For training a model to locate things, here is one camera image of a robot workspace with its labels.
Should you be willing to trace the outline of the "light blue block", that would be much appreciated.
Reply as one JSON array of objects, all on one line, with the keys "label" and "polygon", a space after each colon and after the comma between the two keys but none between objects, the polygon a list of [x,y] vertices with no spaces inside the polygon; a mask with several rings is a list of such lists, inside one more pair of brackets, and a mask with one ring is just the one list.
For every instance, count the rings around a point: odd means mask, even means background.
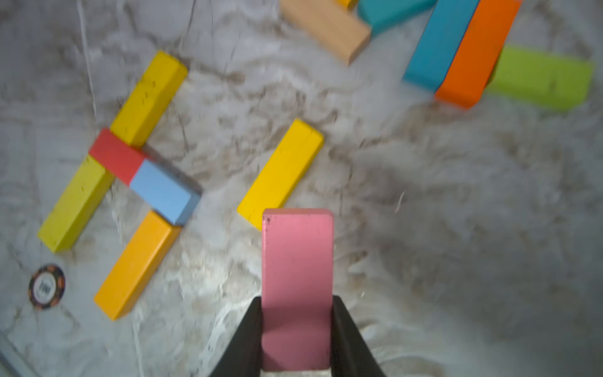
[{"label": "light blue block", "polygon": [[129,187],[174,226],[193,215],[200,195],[152,160],[144,159]]}]

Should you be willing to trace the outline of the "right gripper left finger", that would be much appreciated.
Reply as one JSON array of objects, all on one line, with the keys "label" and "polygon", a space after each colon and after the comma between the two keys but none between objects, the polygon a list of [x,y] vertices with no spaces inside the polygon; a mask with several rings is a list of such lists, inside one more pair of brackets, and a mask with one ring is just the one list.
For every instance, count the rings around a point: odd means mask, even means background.
[{"label": "right gripper left finger", "polygon": [[262,370],[262,298],[253,298],[210,377],[258,377]]}]

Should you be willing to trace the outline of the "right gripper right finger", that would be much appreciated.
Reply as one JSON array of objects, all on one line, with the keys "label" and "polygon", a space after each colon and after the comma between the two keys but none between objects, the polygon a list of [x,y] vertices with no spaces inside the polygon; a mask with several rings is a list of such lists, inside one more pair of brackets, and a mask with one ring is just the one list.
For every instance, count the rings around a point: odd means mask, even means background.
[{"label": "right gripper right finger", "polygon": [[342,299],[334,295],[331,311],[331,375],[385,377]]}]

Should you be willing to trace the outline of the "pink block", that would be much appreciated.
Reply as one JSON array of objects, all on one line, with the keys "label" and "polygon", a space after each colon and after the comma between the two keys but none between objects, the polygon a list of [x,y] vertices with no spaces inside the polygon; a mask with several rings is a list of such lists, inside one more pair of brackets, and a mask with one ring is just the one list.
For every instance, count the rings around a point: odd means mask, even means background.
[{"label": "pink block", "polygon": [[262,219],[262,367],[329,369],[334,217],[326,209],[267,209]]}]

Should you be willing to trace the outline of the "green block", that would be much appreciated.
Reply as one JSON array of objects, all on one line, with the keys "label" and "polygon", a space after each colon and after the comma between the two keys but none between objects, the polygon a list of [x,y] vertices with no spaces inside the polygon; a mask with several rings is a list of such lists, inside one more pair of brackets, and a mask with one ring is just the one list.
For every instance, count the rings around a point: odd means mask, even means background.
[{"label": "green block", "polygon": [[585,102],[594,72],[592,61],[506,45],[486,91],[566,112]]}]

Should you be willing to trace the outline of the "red block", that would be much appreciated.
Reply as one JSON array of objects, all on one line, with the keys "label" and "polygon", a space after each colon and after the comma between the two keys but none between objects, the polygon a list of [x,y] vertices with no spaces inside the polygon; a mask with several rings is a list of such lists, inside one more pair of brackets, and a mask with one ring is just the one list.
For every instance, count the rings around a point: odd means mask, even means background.
[{"label": "red block", "polygon": [[89,155],[127,186],[145,161],[140,150],[128,146],[108,128],[100,131]]}]

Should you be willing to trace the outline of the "lime yellow block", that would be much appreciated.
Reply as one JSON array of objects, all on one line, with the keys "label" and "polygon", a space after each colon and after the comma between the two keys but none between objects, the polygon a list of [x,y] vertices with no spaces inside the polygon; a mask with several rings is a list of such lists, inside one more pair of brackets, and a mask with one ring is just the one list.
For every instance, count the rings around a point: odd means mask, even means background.
[{"label": "lime yellow block", "polygon": [[87,156],[46,217],[38,237],[54,253],[73,247],[115,176]]}]

